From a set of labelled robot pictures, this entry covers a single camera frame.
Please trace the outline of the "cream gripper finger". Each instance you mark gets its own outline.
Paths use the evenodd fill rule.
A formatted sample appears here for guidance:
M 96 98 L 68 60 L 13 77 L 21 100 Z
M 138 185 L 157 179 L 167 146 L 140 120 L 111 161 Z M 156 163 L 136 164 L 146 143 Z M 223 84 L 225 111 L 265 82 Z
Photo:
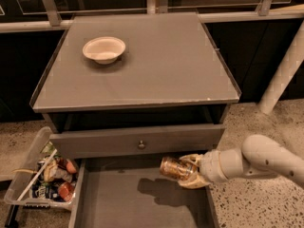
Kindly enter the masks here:
M 211 182 L 201 174 L 191 175 L 187 180 L 179 180 L 179 186 L 186 189 L 199 189 L 209 185 Z
M 180 157 L 180 160 L 182 162 L 192 163 L 195 166 L 200 166 L 202 158 L 203 158 L 202 154 L 189 154 Z

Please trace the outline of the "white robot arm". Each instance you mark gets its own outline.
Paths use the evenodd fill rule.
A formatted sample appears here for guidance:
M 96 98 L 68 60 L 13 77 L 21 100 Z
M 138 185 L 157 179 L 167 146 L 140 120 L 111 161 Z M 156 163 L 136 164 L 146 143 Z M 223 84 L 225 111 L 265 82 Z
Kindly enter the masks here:
M 258 105 L 261 112 L 272 111 L 283 91 L 304 61 L 304 23 L 300 26 L 276 73 Z M 304 160 L 278 142 L 252 135 L 240 148 L 212 150 L 204 155 L 191 154 L 180 158 L 190 165 L 178 180 L 182 187 L 195 189 L 234 178 L 259 179 L 281 175 L 304 187 Z

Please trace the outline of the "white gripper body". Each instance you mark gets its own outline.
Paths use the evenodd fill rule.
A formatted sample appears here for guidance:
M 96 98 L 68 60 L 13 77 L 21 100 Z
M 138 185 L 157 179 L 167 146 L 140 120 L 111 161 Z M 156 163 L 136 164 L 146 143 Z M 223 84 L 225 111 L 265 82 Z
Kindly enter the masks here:
M 199 165 L 200 174 L 209 182 L 222 183 L 242 175 L 242 155 L 239 150 L 212 150 L 204 154 Z

